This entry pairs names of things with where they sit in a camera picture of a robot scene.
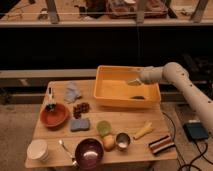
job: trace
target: floor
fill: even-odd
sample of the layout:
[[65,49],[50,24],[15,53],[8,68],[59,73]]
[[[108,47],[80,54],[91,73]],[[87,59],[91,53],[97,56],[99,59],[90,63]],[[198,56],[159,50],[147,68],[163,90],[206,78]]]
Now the floor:
[[[175,103],[162,103],[162,111],[165,112],[176,125],[176,138],[175,144],[180,151],[182,157],[186,163],[189,163],[195,156],[197,156],[198,150],[196,146],[189,142],[183,132],[182,124],[194,117],[187,106],[179,106]],[[26,149],[31,141],[33,129],[38,119],[40,104],[7,104],[0,105],[0,166],[1,171],[44,171],[45,169],[26,169],[24,167],[26,159]],[[165,120],[170,129],[171,134],[174,133],[174,128],[168,117],[165,116]],[[206,156],[209,160],[213,161],[213,143],[212,138],[207,140],[209,144],[209,150]],[[202,170],[213,170],[213,165],[210,165],[202,158],[194,163]],[[154,165],[155,171],[175,171],[179,168],[177,160],[161,161]],[[72,170],[70,168],[57,168],[58,170]],[[103,167],[98,170],[105,171],[141,171],[140,165],[127,165],[116,167]]]

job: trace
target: orange plastic tub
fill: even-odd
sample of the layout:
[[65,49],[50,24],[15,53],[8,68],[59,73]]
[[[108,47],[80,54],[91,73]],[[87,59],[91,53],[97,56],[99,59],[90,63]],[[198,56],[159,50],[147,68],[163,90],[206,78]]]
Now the orange plastic tub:
[[159,85],[131,86],[127,82],[138,77],[141,67],[98,67],[94,97],[103,106],[150,108],[161,101]]

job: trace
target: metal spoon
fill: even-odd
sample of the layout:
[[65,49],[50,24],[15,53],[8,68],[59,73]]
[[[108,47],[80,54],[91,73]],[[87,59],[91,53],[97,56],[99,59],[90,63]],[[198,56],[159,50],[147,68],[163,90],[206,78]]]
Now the metal spoon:
[[65,152],[67,153],[67,155],[72,159],[73,166],[78,166],[78,163],[77,163],[75,157],[73,157],[73,155],[70,153],[70,151],[64,145],[64,141],[62,139],[60,139],[58,142],[63,147],[63,149],[65,150]]

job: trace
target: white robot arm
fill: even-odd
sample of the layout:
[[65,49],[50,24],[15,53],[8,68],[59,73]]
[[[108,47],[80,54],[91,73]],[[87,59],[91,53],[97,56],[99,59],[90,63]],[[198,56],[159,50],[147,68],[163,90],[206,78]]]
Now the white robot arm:
[[188,72],[181,65],[170,62],[164,67],[144,67],[139,79],[145,84],[167,82],[174,85],[183,94],[204,127],[213,133],[213,101],[190,81]]

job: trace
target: red bowl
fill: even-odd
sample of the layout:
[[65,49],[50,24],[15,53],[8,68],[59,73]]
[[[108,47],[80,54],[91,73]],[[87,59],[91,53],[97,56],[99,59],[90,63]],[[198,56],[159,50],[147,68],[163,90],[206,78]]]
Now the red bowl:
[[56,127],[64,123],[68,117],[69,110],[63,104],[56,103],[54,110],[42,110],[40,120],[46,127]]
[[97,167],[103,158],[103,154],[104,150],[101,143],[94,138],[84,139],[75,150],[76,161],[83,170],[91,170]]

